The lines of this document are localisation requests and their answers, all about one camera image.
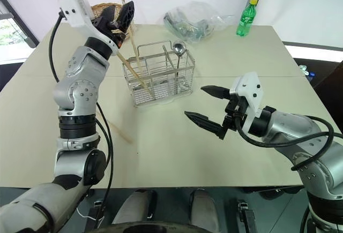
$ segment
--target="black cable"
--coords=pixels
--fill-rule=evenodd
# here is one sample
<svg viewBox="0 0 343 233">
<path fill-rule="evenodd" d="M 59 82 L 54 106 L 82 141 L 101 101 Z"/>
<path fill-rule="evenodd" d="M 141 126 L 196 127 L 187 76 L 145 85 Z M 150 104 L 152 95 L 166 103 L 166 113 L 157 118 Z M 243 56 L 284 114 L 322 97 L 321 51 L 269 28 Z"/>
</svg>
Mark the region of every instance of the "black cable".
<svg viewBox="0 0 343 233">
<path fill-rule="evenodd" d="M 329 122 L 327 122 L 324 119 L 314 117 L 314 116 L 307 116 L 307 117 L 309 117 L 310 119 L 313 119 L 314 121 L 319 121 L 319 122 L 323 123 L 327 127 L 327 129 L 329 130 L 329 135 L 327 136 L 327 140 L 326 140 L 326 143 L 324 144 L 324 146 L 315 155 L 313 155 L 313 156 L 309 157 L 308 159 L 306 159 L 305 161 L 302 161 L 302 162 L 298 163 L 297 165 L 291 167 L 292 171 L 299 170 L 301 167 L 303 167 L 303 166 L 305 166 L 311 162 L 317 161 L 330 148 L 332 141 L 333 141 L 334 130 L 333 130 L 332 125 Z"/>
<path fill-rule="evenodd" d="M 58 79 L 58 76 L 56 74 L 56 71 L 55 71 L 55 67 L 54 67 L 54 62 L 53 62 L 53 43 L 54 43 L 54 38 L 55 38 L 55 34 L 56 34 L 56 31 L 58 29 L 58 26 L 59 24 L 61 23 L 61 20 L 62 20 L 62 16 L 59 15 L 58 16 L 58 19 L 56 21 L 56 24 L 53 28 L 53 31 L 51 33 L 51 37 L 50 37 L 50 41 L 49 41 L 49 62 L 50 62 L 50 68 L 51 68 L 51 71 L 54 75 L 54 78 L 56 80 L 56 82 L 59 82 L 59 79 Z"/>
<path fill-rule="evenodd" d="M 307 207 L 305 212 L 304 212 L 304 215 L 302 216 L 302 220 L 301 220 L 301 224 L 300 224 L 300 233 L 304 233 L 305 232 L 305 226 L 306 226 L 306 221 L 307 221 L 307 217 L 309 216 L 310 214 L 310 208 Z"/>
<path fill-rule="evenodd" d="M 307 160 L 305 160 L 303 162 L 300 162 L 299 164 L 293 166 L 291 168 L 292 171 L 298 170 L 302 166 L 305 166 L 305 165 L 307 165 L 307 164 L 309 164 L 311 162 L 314 162 L 314 161 L 318 160 L 330 148 L 334 136 L 343 138 L 342 134 L 335 133 L 333 131 L 332 125 L 329 122 L 327 122 L 326 120 L 318 118 L 318 117 L 314 117 L 314 116 L 307 116 L 308 118 L 310 118 L 310 119 L 312 119 L 314 121 L 319 121 L 319 122 L 325 124 L 325 126 L 328 128 L 329 131 L 311 134 L 311 135 L 308 135 L 308 136 L 305 136 L 305 137 L 302 137 L 302 138 L 298 138 L 298 139 L 295 139 L 295 140 L 290 140 L 290 141 L 283 142 L 283 143 L 264 143 L 264 142 L 255 141 L 255 140 L 249 138 L 242 130 L 242 127 L 241 127 L 241 116 L 240 115 L 236 115 L 236 116 L 234 115 L 234 117 L 235 117 L 236 128 L 237 128 L 239 134 L 241 135 L 241 137 L 245 141 L 247 141 L 248 143 L 250 143 L 252 145 L 255 145 L 255 146 L 259 146 L 259 147 L 267 147 L 267 148 L 287 147 L 287 146 L 296 145 L 296 144 L 299 144 L 301 142 L 308 141 L 310 139 L 317 138 L 317 137 L 320 137 L 320 136 L 328 136 L 327 141 L 324 144 L 324 146 L 315 155 L 313 155 L 310 158 L 308 158 Z"/>
<path fill-rule="evenodd" d="M 264 143 L 264 142 L 253 140 L 253 139 L 249 138 L 244 133 L 244 131 L 242 130 L 242 127 L 241 127 L 241 118 L 240 117 L 235 116 L 235 125 L 236 125 L 238 133 L 241 135 L 241 137 L 246 142 L 248 142 L 248 143 L 250 143 L 252 145 L 255 145 L 255 146 L 265 147 L 265 148 L 276 148 L 276 147 L 292 146 L 292 145 L 299 144 L 301 142 L 308 141 L 308 140 L 313 139 L 313 138 L 318 138 L 318 137 L 322 137 L 322 136 L 327 136 L 328 135 L 328 132 L 318 132 L 318 133 L 315 133 L 315 134 L 311 134 L 311 135 L 308 135 L 308 136 L 305 136 L 305 137 L 302 137 L 302 138 L 297 138 L 297 139 L 294 139 L 294 140 L 290 140 L 290 141 L 287 141 L 287 142 L 282 142 L 282 143 Z"/>
<path fill-rule="evenodd" d="M 110 188 L 111 188 L 111 184 L 112 184 L 112 179 L 113 179 L 113 170 L 114 170 L 114 151 L 113 151 L 113 142 L 112 142 L 112 136 L 111 136 L 111 130 L 109 128 L 109 125 L 107 123 L 107 120 L 105 118 L 105 115 L 103 114 L 103 111 L 100 107 L 100 105 L 98 103 L 96 103 L 96 106 L 98 107 L 99 109 L 99 112 L 103 118 L 103 121 L 105 122 L 105 125 L 106 125 L 106 128 L 107 128 L 107 131 L 108 131 L 108 136 L 109 136 L 109 141 L 110 141 L 110 146 L 111 146 L 111 150 L 109 150 L 109 154 L 110 154 L 110 158 L 111 158 L 111 171 L 110 171 L 110 176 L 109 176 L 109 181 L 108 181 L 108 185 L 107 185 L 107 188 L 106 188 L 106 192 L 105 192 L 105 196 L 103 197 L 103 201 L 102 201 L 102 204 L 98 210 L 98 213 L 96 215 L 96 220 L 95 220 L 95 224 L 94 224 L 94 228 L 98 228 L 98 223 L 99 223 L 99 219 L 100 219 L 100 212 L 104 209 L 104 206 L 105 206 L 105 203 L 107 202 L 107 198 L 108 198 L 108 194 L 109 194 L 109 191 L 110 191 Z"/>
<path fill-rule="evenodd" d="M 97 118 L 95 119 L 95 121 L 96 121 L 97 125 L 99 126 L 99 128 L 101 129 L 103 135 L 106 138 L 107 147 L 108 147 L 108 155 L 107 155 L 107 159 L 106 159 L 106 168 L 107 168 L 107 165 L 108 165 L 109 160 L 110 160 L 110 155 L 111 155 L 111 143 L 110 143 L 110 140 L 108 138 L 107 132 L 103 128 L 102 124 L 99 122 L 99 120 Z"/>
</svg>

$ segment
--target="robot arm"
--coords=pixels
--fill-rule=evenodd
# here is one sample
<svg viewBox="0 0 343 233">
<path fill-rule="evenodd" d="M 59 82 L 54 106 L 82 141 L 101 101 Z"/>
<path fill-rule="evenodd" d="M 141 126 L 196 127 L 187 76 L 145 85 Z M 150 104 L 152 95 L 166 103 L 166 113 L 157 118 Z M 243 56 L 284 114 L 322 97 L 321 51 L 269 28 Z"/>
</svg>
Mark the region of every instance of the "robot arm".
<svg viewBox="0 0 343 233">
<path fill-rule="evenodd" d="M 106 169 L 105 154 L 97 149 L 95 107 L 108 58 L 117 53 L 133 18 L 133 2 L 123 5 L 115 23 L 111 6 L 91 21 L 91 9 L 84 0 L 59 0 L 59 4 L 68 23 L 88 39 L 73 54 L 54 90 L 60 129 L 55 179 L 1 207 L 1 233 L 58 232 Z M 122 33 L 113 34 L 112 29 Z"/>
<path fill-rule="evenodd" d="M 185 114 L 194 123 L 215 133 L 220 139 L 224 138 L 228 129 L 238 130 L 245 140 L 254 145 L 275 148 L 295 165 L 293 168 L 298 171 L 308 193 L 311 216 L 317 229 L 343 229 L 343 146 L 332 142 L 318 159 L 297 166 L 323 148 L 329 133 L 321 132 L 309 117 L 271 107 L 258 109 L 263 91 L 254 72 L 236 79 L 231 89 L 205 86 L 202 90 L 217 98 L 228 99 L 225 108 L 227 115 L 220 125 L 209 121 L 204 115 L 186 111 Z M 249 139 L 247 133 L 261 137 L 263 142 Z M 306 141 L 298 141 L 307 136 Z"/>
</svg>

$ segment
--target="stainless steel utensil holder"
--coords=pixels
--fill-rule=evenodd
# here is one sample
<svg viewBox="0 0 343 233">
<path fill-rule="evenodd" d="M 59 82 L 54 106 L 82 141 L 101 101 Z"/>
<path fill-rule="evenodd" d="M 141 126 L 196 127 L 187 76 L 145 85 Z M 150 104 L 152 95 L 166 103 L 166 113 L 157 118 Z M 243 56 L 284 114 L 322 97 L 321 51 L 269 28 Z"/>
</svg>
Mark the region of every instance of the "stainless steel utensil holder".
<svg viewBox="0 0 343 233">
<path fill-rule="evenodd" d="M 172 42 L 168 40 L 138 46 L 138 56 L 140 55 L 140 48 L 151 47 L 156 44 L 162 46 L 161 53 L 140 57 L 141 68 L 139 68 L 135 57 L 128 59 L 128 62 L 150 90 L 150 93 L 128 68 L 123 65 L 125 78 L 135 106 L 169 99 L 179 95 L 186 95 L 192 92 L 193 71 L 195 67 L 195 60 L 192 55 L 187 50 L 180 58 L 179 68 L 177 69 L 178 57 L 172 51 Z"/>
</svg>

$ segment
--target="green bottle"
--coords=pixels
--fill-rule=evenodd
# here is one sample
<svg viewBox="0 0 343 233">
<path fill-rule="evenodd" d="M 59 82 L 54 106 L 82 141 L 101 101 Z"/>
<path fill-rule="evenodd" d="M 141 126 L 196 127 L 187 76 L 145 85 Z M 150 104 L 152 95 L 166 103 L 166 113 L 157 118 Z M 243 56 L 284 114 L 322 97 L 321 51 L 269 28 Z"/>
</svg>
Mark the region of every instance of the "green bottle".
<svg viewBox="0 0 343 233">
<path fill-rule="evenodd" d="M 236 31 L 237 35 L 246 36 L 249 33 L 252 21 L 256 15 L 256 4 L 257 0 L 250 0 L 249 5 L 244 9 Z"/>
</svg>

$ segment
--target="table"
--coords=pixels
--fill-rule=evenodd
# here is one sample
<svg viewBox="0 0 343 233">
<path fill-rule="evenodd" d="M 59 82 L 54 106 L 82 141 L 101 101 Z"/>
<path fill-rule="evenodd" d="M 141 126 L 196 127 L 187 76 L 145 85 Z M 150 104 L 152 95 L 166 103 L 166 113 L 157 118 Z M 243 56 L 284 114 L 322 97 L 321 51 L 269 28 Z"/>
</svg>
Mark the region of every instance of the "table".
<svg viewBox="0 0 343 233">
<path fill-rule="evenodd" d="M 136 44 L 176 38 L 162 26 L 138 26 Z M 32 187 L 53 178 L 59 135 L 55 86 L 48 65 L 49 34 L 0 93 L 0 186 Z M 54 42 L 58 75 L 85 38 L 62 24 Z M 237 132 L 224 141 L 195 126 L 183 114 L 200 112 L 221 123 L 225 100 L 200 90 L 204 85 L 230 87 L 235 77 L 257 71 L 264 89 L 262 105 L 285 112 L 315 115 L 334 125 L 329 113 L 297 68 L 272 27 L 254 26 L 247 37 L 235 27 L 188 45 L 196 60 L 193 93 L 169 104 L 135 108 L 117 57 L 99 90 L 99 103 L 112 128 L 115 167 L 112 187 L 275 186 L 299 185 L 291 163 L 273 149 L 255 147 Z M 133 56 L 130 44 L 121 53 Z M 99 148 L 106 153 L 105 138 Z M 95 188 L 105 188 L 109 169 Z"/>
</svg>

